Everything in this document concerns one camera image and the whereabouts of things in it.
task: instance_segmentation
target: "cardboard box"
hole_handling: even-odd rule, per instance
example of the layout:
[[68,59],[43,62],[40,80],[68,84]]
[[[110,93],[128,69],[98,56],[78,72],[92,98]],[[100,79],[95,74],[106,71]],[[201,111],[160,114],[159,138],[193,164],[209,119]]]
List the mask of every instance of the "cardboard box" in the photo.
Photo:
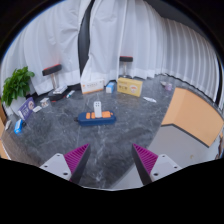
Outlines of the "cardboard box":
[[5,153],[5,150],[3,149],[3,145],[1,141],[0,141],[0,155],[2,159],[9,159],[7,154]]
[[3,133],[4,129],[5,129],[5,126],[2,122],[2,120],[0,119],[0,138],[2,137],[2,133]]
[[6,116],[5,116],[5,113],[3,111],[2,104],[0,104],[0,118],[1,118],[1,120],[3,122],[3,124],[5,124],[5,122],[6,122]]
[[140,97],[142,93],[142,81],[134,79],[119,78],[117,81],[117,91]]

